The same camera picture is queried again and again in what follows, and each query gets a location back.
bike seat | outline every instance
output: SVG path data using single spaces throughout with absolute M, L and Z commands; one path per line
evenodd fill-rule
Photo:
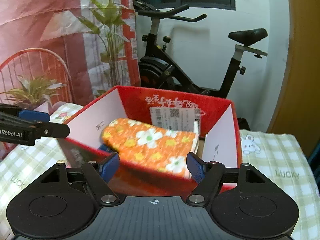
M 265 37 L 268 37 L 268 32 L 263 28 L 229 33 L 230 39 L 240 42 L 244 46 L 251 46 Z

wooden door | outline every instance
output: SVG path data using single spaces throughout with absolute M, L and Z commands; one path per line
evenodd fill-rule
M 284 81 L 268 132 L 293 134 L 306 156 L 320 138 L 320 0 L 289 0 Z

oven mitt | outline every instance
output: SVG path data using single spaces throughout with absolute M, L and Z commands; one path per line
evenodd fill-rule
M 119 118 L 111 122 L 101 136 L 106 145 L 119 153 L 122 161 L 190 178 L 186 158 L 196 149 L 196 133 Z

green and white checkered tablecloth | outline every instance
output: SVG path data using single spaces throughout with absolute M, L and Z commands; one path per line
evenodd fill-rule
M 294 240 L 320 239 L 320 195 L 308 161 L 293 135 L 241 130 L 242 158 L 276 183 L 299 207 Z
M 50 117 L 50 122 L 63 123 L 82 106 L 67 103 Z M 13 237 L 5 211 L 9 201 L 57 162 L 67 163 L 57 140 L 42 137 L 35 146 L 18 145 L 0 162 L 0 240 Z

silver bolt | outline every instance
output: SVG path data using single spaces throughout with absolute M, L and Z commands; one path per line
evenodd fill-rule
M 201 195 L 192 195 L 189 197 L 189 200 L 193 203 L 201 203 L 204 201 L 204 196 Z
M 103 201 L 104 203 L 112 203 L 116 200 L 117 200 L 116 196 L 113 196 L 113 195 L 104 195 L 101 197 L 101 201 Z

